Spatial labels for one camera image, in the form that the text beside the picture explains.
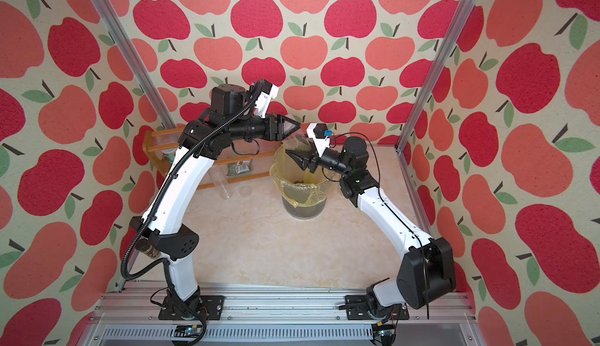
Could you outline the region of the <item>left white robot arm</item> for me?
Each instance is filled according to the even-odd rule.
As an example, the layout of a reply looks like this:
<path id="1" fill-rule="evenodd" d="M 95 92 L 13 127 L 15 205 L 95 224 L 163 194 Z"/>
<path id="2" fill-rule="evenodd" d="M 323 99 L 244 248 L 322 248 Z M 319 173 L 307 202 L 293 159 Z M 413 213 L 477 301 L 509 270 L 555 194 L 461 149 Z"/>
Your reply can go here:
<path id="1" fill-rule="evenodd" d="M 206 322 L 211 318 L 195 279 L 192 252 L 199 236 L 183 223 L 186 209 L 203 177 L 223 150 L 235 141 L 284 141 L 300 124 L 268 113 L 279 88 L 260 80 L 248 89 L 224 84 L 212 89 L 211 104 L 187 123 L 177 140 L 174 160 L 155 199 L 142 216 L 131 219 L 135 235 L 121 263 L 125 280 L 135 280 L 162 266 L 166 297 L 161 320 Z"/>

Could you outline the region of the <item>short clear jar with beans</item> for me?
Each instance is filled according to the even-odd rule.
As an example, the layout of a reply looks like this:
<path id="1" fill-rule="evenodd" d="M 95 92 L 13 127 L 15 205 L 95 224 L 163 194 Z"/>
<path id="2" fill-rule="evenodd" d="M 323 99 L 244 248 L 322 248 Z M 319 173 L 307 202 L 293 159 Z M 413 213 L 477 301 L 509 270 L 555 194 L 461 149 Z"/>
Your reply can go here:
<path id="1" fill-rule="evenodd" d="M 302 131 L 296 131 L 284 140 L 285 152 L 292 152 L 300 156 L 311 156 L 313 154 L 312 140 Z"/>

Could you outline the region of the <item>tall clear jar with beans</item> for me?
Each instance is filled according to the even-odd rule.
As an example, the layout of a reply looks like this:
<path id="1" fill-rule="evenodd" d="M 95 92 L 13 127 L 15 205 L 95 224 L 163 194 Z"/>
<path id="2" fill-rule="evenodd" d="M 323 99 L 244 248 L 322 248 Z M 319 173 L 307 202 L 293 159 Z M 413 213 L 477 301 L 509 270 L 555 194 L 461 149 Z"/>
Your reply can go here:
<path id="1" fill-rule="evenodd" d="M 231 187 L 222 171 L 219 169 L 211 169 L 209 174 L 218 195 L 222 199 L 230 199 L 232 196 Z"/>

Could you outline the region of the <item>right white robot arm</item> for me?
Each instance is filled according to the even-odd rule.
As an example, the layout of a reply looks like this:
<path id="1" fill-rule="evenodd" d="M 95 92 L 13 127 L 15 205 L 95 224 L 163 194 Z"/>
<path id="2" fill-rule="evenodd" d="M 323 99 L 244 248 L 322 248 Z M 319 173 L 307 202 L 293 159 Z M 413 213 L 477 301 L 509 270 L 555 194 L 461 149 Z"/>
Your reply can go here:
<path id="1" fill-rule="evenodd" d="M 402 258 L 397 277 L 367 288 L 363 306 L 374 319 L 386 319 L 398 305 L 413 309 L 456 290 L 453 248 L 445 238 L 433 238 L 389 201 L 368 170 L 367 142 L 351 136 L 340 152 L 311 143 L 309 151 L 288 149 L 286 155 L 304 171 L 329 170 L 340 176 L 343 196 L 381 229 Z"/>

